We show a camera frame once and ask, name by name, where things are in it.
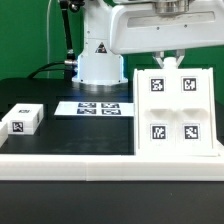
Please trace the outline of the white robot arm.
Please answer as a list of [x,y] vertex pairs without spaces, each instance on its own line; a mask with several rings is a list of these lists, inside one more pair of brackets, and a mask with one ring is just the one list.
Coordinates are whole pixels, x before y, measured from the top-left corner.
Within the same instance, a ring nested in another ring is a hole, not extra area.
[[224,45],[224,0],[112,1],[85,2],[77,83],[125,83],[124,54]]

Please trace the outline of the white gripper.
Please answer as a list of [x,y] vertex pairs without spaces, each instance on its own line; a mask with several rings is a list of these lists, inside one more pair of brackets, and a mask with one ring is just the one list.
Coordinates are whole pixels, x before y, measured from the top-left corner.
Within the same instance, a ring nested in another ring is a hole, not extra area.
[[154,52],[163,68],[163,51],[176,50],[180,66],[184,49],[217,45],[224,45],[224,2],[191,2],[181,13],[159,13],[150,2],[112,9],[109,48],[114,54]]

